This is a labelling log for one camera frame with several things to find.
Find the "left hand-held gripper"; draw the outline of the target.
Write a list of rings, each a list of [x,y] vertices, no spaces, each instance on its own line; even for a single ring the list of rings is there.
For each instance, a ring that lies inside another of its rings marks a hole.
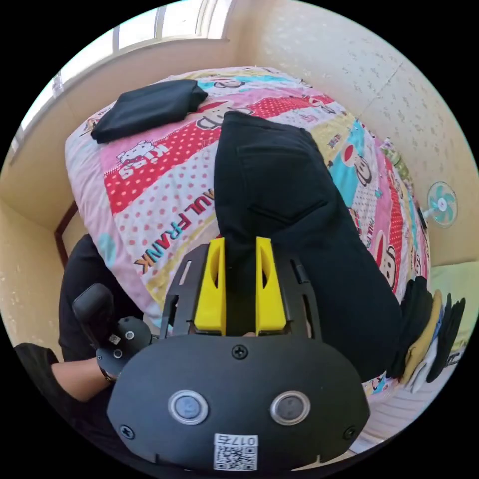
[[[107,376],[117,378],[139,351],[158,339],[143,320],[133,316],[122,318],[96,340],[97,364]]]

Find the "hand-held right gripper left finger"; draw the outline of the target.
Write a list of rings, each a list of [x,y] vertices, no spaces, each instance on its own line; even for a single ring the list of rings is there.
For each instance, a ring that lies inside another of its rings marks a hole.
[[[210,241],[194,318],[196,330],[204,334],[226,334],[225,239]]]

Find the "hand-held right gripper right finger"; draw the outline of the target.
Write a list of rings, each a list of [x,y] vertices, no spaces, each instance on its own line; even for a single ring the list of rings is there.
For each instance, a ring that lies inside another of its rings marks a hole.
[[[279,334],[286,326],[281,289],[271,240],[256,238],[256,335]]]

